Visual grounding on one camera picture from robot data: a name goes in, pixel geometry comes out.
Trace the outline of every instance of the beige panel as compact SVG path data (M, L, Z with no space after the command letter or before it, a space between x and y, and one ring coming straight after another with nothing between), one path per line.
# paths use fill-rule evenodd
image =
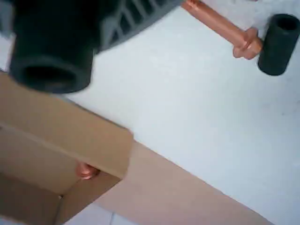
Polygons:
M100 172L97 177L91 180L78 182L63 196L56 224L61 225L67 222L119 181L120 179L117 177Z
M20 133L0 129L0 173L60 195L78 181L75 167L75 159Z
M29 225L52 225L58 195L0 174L0 214Z
M122 178L132 134L78 106L38 93L0 74L0 123L33 134L59 150Z
M272 224L139 143L127 176L96 203L141 225Z

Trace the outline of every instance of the black rubber sleeve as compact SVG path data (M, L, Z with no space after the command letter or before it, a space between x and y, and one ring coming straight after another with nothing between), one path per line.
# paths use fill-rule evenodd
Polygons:
M300 34L300 21L287 14L271 18L258 67L268 75L285 72Z

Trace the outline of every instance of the white surface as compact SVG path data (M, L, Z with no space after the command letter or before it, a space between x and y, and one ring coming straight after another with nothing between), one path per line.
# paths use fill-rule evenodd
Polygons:
M124 217L114 214L111 225L137 225L137 224L130 222Z
M90 204L65 225L111 225L113 213L108 212L97 205Z
M297 0L208 2L243 28L300 16ZM285 75L264 75L178 8L99 55L92 85L68 97L271 222L298 225L299 57L300 45Z
M137 225L115 213L108 212L101 207L90 204L65 225Z

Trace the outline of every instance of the cardboard box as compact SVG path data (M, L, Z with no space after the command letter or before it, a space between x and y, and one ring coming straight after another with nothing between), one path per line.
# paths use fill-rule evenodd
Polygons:
M0 215L60 225L122 180L132 134L0 73ZM101 172L79 180L77 161Z

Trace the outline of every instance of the copper pipe fitting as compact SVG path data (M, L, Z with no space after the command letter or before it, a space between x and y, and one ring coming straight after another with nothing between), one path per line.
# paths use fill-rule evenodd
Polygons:
M244 57L250 60L262 50L263 44L257 36L258 30L256 28L251 27L243 31L198 0L186 0L181 6L193 17L231 42L234 45L233 55L235 58Z
M76 167L77 176L82 180L89 180L99 174L99 170L89 164L78 162Z

